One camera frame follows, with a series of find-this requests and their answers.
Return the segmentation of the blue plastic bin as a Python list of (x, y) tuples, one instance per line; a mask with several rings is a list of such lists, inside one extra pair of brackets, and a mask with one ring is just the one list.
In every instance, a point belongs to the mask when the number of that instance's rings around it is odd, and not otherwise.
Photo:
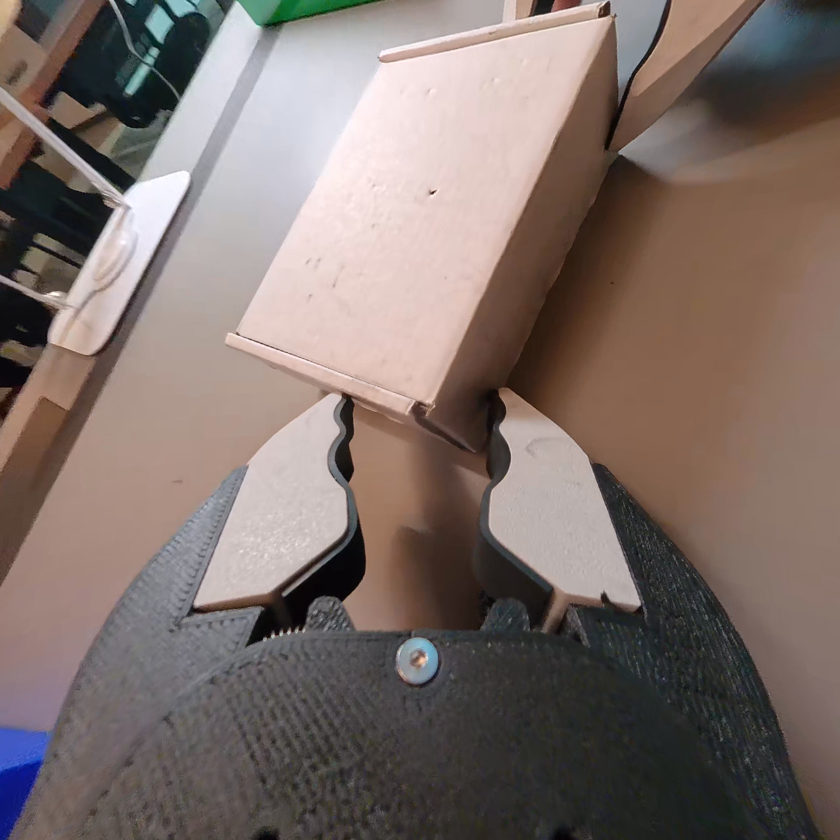
[(51, 731), (1, 728), (2, 818), (19, 813), (45, 758)]

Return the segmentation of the green plastic bin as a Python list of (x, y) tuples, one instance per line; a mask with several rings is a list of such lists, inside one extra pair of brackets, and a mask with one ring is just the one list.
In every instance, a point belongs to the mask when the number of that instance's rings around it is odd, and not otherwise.
[(237, 1), (261, 28), (371, 4), (372, 1)]

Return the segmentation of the white cardboard mailer box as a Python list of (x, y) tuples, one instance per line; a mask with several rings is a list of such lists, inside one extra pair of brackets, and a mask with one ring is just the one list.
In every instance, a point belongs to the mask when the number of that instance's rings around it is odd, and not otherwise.
[(382, 51), (226, 345), (481, 450), (616, 100), (606, 2)]

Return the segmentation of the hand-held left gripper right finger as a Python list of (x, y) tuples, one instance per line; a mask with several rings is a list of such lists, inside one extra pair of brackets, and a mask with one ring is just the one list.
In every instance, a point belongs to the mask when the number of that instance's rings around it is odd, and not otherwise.
[(479, 509), (476, 577), (491, 599), (524, 605), (556, 630), (569, 606), (635, 613), (642, 601), (583, 449), (509, 388), (491, 400), (489, 484)]

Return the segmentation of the white lamp stand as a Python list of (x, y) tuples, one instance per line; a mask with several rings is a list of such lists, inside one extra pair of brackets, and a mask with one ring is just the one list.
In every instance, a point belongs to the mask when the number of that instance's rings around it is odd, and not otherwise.
[(69, 352), (95, 356), (110, 341), (190, 185), (187, 171), (135, 183), (121, 192), (59, 135), (6, 90), (2, 106), (83, 174), (112, 213), (68, 293), (46, 295), (5, 276), (5, 287), (58, 310), (48, 342)]

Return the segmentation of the grey desk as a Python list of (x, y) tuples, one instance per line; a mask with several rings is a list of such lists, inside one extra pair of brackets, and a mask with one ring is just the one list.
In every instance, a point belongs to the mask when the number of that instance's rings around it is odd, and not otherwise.
[[(143, 176), (190, 192), (49, 449), (2, 490), (2, 728), (48, 731), (132, 578), (319, 399), (227, 348), (381, 50), (501, 20), (233, 8)], [(613, 163), (511, 376), (703, 574), (838, 838), (838, 2), (765, 2)]]

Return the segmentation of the black office chair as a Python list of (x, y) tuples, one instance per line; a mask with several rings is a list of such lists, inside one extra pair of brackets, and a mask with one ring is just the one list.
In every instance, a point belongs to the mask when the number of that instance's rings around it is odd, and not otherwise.
[(128, 129), (173, 112), (224, 20), (218, 2), (104, 2), (49, 96), (100, 106)]

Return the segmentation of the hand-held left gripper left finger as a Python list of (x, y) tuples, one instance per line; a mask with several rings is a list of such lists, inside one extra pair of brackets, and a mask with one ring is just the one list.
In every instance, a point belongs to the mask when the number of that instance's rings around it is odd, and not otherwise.
[(292, 629), (318, 598), (342, 602), (360, 585), (353, 435), (353, 401), (330, 394), (253, 455), (197, 587), (196, 613), (256, 606)]

